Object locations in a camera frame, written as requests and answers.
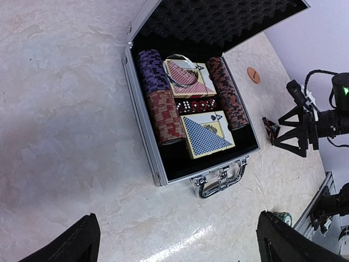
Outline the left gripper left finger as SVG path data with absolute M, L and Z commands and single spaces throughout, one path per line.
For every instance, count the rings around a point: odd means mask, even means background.
M 100 235 L 97 217 L 91 213 L 22 261 L 97 261 Z

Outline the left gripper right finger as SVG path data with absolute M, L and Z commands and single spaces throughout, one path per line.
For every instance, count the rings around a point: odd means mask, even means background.
M 256 234 L 261 261 L 346 261 L 310 241 L 269 211 L 260 213 Z

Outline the black triangular button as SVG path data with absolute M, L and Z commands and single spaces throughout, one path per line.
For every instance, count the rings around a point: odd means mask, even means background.
M 271 144 L 273 144 L 274 140 L 277 139 L 279 136 L 280 126 L 266 117 L 263 117 L 262 121 L 263 121 L 264 127 L 267 131 L 269 141 Z

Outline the orange round button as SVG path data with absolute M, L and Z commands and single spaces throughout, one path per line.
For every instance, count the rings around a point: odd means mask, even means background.
M 248 67 L 247 68 L 247 73 L 249 78 L 256 84 L 259 84 L 261 82 L 261 78 L 259 73 L 257 72 L 256 69 L 254 69 L 253 67 Z

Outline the blue playing card deck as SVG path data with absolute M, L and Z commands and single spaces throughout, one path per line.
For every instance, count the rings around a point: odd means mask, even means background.
M 191 159 L 198 159 L 236 146 L 222 110 L 183 115 L 180 118 L 186 133 L 186 143 Z

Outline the red playing card deck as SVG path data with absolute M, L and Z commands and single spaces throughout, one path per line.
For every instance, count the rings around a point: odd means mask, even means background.
M 195 63 L 186 58 L 168 58 L 164 61 L 164 70 L 176 99 L 217 95 L 204 63 Z

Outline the aluminium poker case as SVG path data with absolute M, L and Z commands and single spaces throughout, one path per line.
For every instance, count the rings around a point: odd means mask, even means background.
M 145 1 L 124 69 L 157 186 L 189 179 L 205 199 L 238 183 L 259 149 L 224 55 L 306 1 Z

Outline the clear round button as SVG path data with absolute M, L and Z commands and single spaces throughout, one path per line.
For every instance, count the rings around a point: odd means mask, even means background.
M 163 62 L 167 77 L 174 86 L 189 88 L 198 82 L 198 70 L 194 63 L 184 55 L 174 53 Z

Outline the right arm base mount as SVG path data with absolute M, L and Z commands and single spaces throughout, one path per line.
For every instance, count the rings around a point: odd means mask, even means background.
M 329 186 L 324 186 L 310 210 L 311 225 L 316 231 L 323 227 L 328 218 L 348 215 L 348 183 L 343 185 L 338 194 L 330 194 Z

